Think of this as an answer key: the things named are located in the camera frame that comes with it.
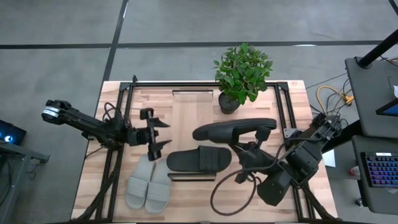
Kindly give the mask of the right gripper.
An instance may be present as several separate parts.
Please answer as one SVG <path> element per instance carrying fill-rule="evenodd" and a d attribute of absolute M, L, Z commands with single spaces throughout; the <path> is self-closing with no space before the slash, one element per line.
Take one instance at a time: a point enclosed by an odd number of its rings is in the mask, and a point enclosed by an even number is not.
<path fill-rule="evenodd" d="M 274 162 L 274 156 L 260 149 L 261 144 L 262 141 L 257 139 L 255 145 L 236 142 L 231 145 L 231 148 L 238 154 L 239 163 L 242 165 L 243 169 L 271 166 L 259 172 L 265 175 L 273 174 L 278 171 L 278 166 L 272 164 Z"/>

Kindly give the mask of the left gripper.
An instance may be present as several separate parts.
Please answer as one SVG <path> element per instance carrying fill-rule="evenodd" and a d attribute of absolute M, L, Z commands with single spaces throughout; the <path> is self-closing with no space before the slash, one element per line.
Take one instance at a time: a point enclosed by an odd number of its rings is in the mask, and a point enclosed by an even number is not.
<path fill-rule="evenodd" d="M 140 110 L 140 119 L 146 121 L 146 127 L 133 128 L 130 127 L 127 131 L 127 143 L 130 146 L 148 145 L 147 156 L 150 161 L 155 161 L 161 158 L 161 150 L 163 147 L 172 142 L 166 140 L 157 142 L 156 137 L 159 132 L 155 130 L 158 128 L 168 128 L 169 125 L 161 121 L 159 118 L 154 117 L 154 110 L 152 108 L 144 108 Z"/>

